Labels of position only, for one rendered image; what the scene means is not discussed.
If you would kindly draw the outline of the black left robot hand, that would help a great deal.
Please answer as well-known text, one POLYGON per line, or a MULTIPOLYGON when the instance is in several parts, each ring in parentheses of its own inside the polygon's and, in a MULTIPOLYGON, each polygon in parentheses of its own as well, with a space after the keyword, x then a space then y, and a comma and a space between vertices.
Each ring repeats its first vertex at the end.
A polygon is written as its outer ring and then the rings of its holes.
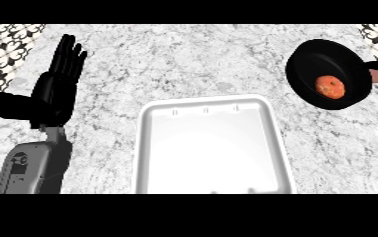
POLYGON ((74 111, 86 57, 88 52, 76 42, 76 36, 66 34, 49 71, 39 77, 32 96, 0 92, 0 118, 29 120, 33 129, 67 124, 74 111))

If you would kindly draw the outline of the white rectangular tray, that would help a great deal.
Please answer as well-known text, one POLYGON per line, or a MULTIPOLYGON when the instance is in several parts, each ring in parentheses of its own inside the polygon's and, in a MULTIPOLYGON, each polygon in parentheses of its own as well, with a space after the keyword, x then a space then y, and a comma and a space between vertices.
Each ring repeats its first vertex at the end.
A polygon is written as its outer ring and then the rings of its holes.
POLYGON ((297 192, 275 113, 263 96, 172 99, 144 106, 134 192, 297 192))

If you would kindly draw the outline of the black pot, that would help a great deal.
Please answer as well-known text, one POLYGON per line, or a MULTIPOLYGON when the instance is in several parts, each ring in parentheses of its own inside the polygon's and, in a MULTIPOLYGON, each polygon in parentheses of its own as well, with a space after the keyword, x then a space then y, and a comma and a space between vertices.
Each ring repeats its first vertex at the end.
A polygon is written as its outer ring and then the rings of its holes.
POLYGON ((345 45, 324 39, 299 45, 286 66, 294 92, 309 104, 327 110, 342 110, 368 97, 373 90, 370 70, 378 70, 378 61, 365 62, 345 45), (346 94, 340 99, 317 91, 317 79, 326 75, 337 77, 345 84, 346 94))

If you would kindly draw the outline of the orange squash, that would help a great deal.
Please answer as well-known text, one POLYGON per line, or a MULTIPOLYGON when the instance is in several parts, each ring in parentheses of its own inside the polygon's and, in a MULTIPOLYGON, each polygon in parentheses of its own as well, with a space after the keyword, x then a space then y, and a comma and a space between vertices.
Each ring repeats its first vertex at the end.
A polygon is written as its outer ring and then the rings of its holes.
POLYGON ((331 99, 340 99, 346 95, 346 86, 342 80, 333 75, 324 75, 315 82, 317 91, 331 99))

